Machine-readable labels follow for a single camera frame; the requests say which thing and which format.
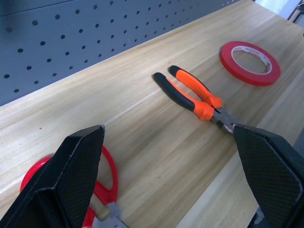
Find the grey metal pegboard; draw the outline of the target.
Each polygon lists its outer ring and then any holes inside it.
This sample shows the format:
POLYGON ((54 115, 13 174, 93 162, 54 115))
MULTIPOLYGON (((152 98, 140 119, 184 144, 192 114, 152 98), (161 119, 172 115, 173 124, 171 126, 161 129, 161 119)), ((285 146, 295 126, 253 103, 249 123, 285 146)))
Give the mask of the grey metal pegboard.
POLYGON ((0 105, 240 0, 0 0, 0 105))

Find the red tape roll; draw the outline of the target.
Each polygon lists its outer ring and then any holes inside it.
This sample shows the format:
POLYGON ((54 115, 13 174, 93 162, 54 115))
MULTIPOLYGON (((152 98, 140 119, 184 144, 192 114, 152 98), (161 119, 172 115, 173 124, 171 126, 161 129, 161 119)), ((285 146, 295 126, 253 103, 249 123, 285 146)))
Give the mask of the red tape roll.
POLYGON ((219 57, 222 65, 231 75, 254 86, 272 85, 281 75, 281 68, 277 60, 266 50, 248 42, 231 41, 224 44, 219 57), (266 72, 254 73, 246 70, 233 57, 235 52, 249 53, 257 57, 266 66, 266 72))

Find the orange and black pliers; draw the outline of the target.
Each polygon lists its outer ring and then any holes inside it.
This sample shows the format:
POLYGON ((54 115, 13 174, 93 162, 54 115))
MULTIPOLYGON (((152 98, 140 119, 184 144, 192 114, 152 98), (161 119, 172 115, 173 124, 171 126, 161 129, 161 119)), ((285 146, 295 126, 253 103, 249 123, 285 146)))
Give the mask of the orange and black pliers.
POLYGON ((195 76, 184 69, 172 65, 168 68, 169 73, 190 88, 200 100, 196 100, 184 93, 169 78, 160 72, 153 75, 154 81, 164 93, 181 107, 193 112, 200 120, 208 120, 216 124, 223 131, 232 134, 237 123, 223 108, 221 98, 213 95, 209 89, 195 76))

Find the red handled scissors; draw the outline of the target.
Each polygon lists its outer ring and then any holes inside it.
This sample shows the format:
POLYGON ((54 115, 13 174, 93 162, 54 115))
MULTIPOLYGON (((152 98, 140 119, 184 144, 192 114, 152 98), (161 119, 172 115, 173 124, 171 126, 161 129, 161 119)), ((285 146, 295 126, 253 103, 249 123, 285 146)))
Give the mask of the red handled scissors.
MULTIPOLYGON (((58 188, 63 194, 61 200, 64 209, 72 207, 70 216, 83 219, 82 228, 128 228, 120 219, 120 209, 116 204, 118 195, 117 168, 109 151, 102 147, 102 154, 107 159, 112 176, 113 185, 109 190, 96 180, 98 167, 89 169, 89 165, 81 165, 84 157, 77 159, 74 166, 66 170, 67 177, 62 177, 62 186, 58 188), (92 195, 110 209, 110 214, 104 220, 99 220, 89 201, 92 195)), ((59 211, 51 202, 49 191, 40 192, 30 203, 29 209, 22 217, 17 228, 62 228, 59 224, 59 211)))

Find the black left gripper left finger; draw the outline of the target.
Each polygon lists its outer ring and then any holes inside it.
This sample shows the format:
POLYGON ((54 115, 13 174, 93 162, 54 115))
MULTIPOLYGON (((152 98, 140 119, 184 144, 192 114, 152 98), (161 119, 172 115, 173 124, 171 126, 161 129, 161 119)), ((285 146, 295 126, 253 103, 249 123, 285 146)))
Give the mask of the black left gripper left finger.
POLYGON ((66 137, 18 195, 0 228, 82 228, 104 136, 105 127, 96 125, 66 137))

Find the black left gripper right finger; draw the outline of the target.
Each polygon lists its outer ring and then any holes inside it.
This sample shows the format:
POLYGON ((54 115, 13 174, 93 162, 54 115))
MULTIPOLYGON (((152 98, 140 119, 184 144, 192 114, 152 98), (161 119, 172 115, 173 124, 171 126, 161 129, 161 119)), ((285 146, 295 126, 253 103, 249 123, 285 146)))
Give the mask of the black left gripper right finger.
POLYGON ((246 180, 272 228, 304 228, 304 158, 282 136, 237 124, 246 180))

